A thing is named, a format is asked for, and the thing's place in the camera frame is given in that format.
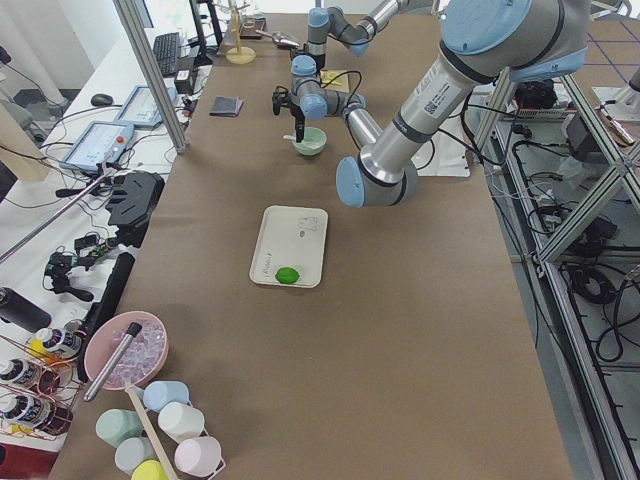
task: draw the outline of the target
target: white table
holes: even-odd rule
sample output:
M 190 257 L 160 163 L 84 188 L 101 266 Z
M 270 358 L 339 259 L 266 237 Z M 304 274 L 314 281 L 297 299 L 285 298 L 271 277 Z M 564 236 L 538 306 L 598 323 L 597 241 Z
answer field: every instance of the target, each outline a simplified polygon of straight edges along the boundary
M 154 30 L 148 31 L 150 42 L 158 34 Z M 207 77 L 210 67 L 202 68 L 198 75 L 198 85 Z M 173 84 L 173 79 L 165 80 L 167 85 Z M 106 93 L 113 97 L 114 104 L 121 105 L 129 96 L 136 85 L 146 84 L 137 61 L 131 50 L 126 36 L 123 36 L 113 46 L 94 74 L 78 94 L 74 102 L 65 112 L 65 116 L 92 108 L 91 97 L 96 93 Z M 175 105 L 182 105 L 181 99 L 176 100 Z M 63 124 L 58 125 L 47 138 L 45 145 L 52 142 L 73 142 L 84 131 L 86 126 L 96 120 L 113 121 L 118 112 L 117 108 L 105 108 L 92 110 L 85 114 L 71 117 Z M 186 118 L 179 114 L 183 121 Z M 129 170 L 143 170 L 157 172 L 164 178 L 171 171 L 172 162 L 176 156 L 175 149 L 166 128 L 161 125 L 154 131 L 137 130 L 134 140 L 153 134 L 146 140 L 142 140 L 135 146 L 135 155 L 129 164 Z M 70 146 L 54 145 L 46 151 L 50 156 L 61 159 Z M 75 182 L 71 178 L 63 178 L 58 172 L 51 171 L 43 182 L 18 181 L 13 186 L 7 199 L 24 206 L 34 206 L 55 202 L 55 191 L 60 188 L 82 187 L 81 182 Z M 107 198 L 96 198 L 91 195 L 85 197 L 85 201 L 91 209 L 84 209 L 91 214 L 91 219 L 78 205 L 73 206 L 61 218 L 56 220 L 43 232 L 38 234 L 27 245 L 0 264 L 0 286 L 10 287 L 24 297 L 40 306 L 52 316 L 51 326 L 62 327 L 72 319 L 83 319 L 87 314 L 91 303 L 82 302 L 76 297 L 64 293 L 56 295 L 43 288 L 43 273 L 45 265 L 51 253 L 59 246 L 66 250 L 73 250 L 73 240 L 84 236 L 91 231 L 98 232 L 102 238 L 113 236 L 115 227 L 107 226 L 109 212 L 102 208 Z M 5 252 L 20 239 L 31 232 L 36 226 L 49 219 L 67 202 L 62 199 L 51 205 L 33 209 L 19 208 L 8 201 L 0 202 L 0 252 Z M 116 257 L 123 251 L 130 251 L 135 255 L 133 248 L 120 247 L 110 252 L 99 260 L 88 272 L 83 268 L 75 268 L 69 278 L 74 287 L 88 290 L 94 294 L 94 301 L 99 301 L 104 293 L 107 279 L 113 269 Z M 50 279 L 44 280 L 50 287 Z M 17 342 L 28 341 L 31 334 L 12 324 L 0 322 L 0 335 L 9 337 Z M 0 358 L 21 358 L 25 353 L 16 349 L 8 342 L 0 339 Z M 57 451 L 62 447 L 64 436 L 55 441 L 44 441 L 33 438 L 17 439 L 15 437 L 2 436 L 0 442 L 17 443 L 33 448 Z

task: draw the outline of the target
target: cup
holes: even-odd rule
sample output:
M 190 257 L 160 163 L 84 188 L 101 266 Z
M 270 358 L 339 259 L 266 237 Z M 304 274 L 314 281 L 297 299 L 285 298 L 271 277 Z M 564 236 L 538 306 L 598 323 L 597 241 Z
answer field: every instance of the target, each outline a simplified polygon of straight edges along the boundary
M 142 462 L 155 460 L 151 441 L 145 437 L 127 438 L 116 450 L 116 467 L 131 476 Z
M 189 388 L 182 382 L 152 382 L 144 389 L 142 401 L 145 407 L 154 412 L 159 412 L 171 402 L 187 405 L 189 403 Z
M 164 469 L 160 462 L 157 460 L 147 460 L 142 462 L 133 471 L 131 480 L 169 480 L 167 474 L 164 473 Z
M 158 415 L 158 426 L 177 443 L 198 437 L 204 430 L 204 414 L 178 402 L 167 404 Z
M 127 438 L 142 434 L 142 422 L 136 412 L 113 408 L 107 410 L 96 422 L 96 434 L 114 448 L 118 448 Z
M 213 437 L 196 437 L 178 445 L 174 455 L 176 468 L 194 477 L 210 477 L 222 464 L 220 443 Z

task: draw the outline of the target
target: computer mouse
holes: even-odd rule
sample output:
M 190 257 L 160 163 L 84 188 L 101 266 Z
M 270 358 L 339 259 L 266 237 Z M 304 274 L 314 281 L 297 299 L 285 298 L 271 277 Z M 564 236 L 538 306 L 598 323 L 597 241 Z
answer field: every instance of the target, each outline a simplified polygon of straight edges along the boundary
M 113 97 L 106 93 L 96 93 L 91 97 L 91 105 L 94 107 L 106 107 L 107 105 L 113 105 Z

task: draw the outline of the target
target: dark bottle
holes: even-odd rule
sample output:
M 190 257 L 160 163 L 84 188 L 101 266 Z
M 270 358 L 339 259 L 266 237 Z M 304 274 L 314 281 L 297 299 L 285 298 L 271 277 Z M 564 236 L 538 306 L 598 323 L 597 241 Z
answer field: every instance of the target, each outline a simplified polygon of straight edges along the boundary
M 31 395 L 0 398 L 0 417 L 7 423 L 57 436 L 69 431 L 73 413 L 65 406 Z
M 23 359 L 0 360 L 0 383 L 49 395 L 60 387 L 60 376 Z
M 51 315 L 9 287 L 0 287 L 0 318 L 31 333 L 51 324 Z
M 82 337 L 57 328 L 38 330 L 36 338 L 42 342 L 47 352 L 63 359 L 75 357 L 82 347 Z

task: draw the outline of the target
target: keyboard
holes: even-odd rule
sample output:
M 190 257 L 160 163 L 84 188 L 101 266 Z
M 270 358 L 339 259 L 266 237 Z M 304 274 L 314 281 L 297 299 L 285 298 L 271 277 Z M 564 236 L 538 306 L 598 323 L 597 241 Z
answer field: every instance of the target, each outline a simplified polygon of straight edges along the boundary
M 165 33 L 156 37 L 153 42 L 153 55 L 156 57 L 163 77 L 172 77 L 178 71 L 179 53 L 179 33 Z

